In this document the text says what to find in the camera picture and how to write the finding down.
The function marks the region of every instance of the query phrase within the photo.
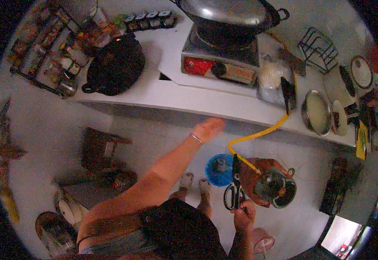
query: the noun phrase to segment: bucket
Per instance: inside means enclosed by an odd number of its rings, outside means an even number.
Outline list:
[[[208,181],[218,187],[228,186],[232,182],[233,157],[228,154],[217,154],[206,164]]]

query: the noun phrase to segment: stove knob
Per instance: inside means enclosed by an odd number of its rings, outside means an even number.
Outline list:
[[[226,74],[226,66],[222,62],[215,62],[211,68],[211,72],[217,78]]]

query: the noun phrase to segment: dish rack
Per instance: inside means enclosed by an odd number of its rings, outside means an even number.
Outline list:
[[[310,27],[298,47],[305,55],[305,62],[323,74],[329,73],[338,63],[335,58],[339,55],[332,40],[315,27]]]

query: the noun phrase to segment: bag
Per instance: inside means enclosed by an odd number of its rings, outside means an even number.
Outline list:
[[[166,259],[226,259],[212,221],[196,208],[172,198],[140,214],[143,231]]]

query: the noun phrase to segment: wooden stool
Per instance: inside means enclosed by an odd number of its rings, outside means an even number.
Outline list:
[[[91,173],[125,167],[125,164],[115,163],[112,160],[118,143],[131,144],[132,141],[115,134],[86,128],[82,144],[82,166]]]

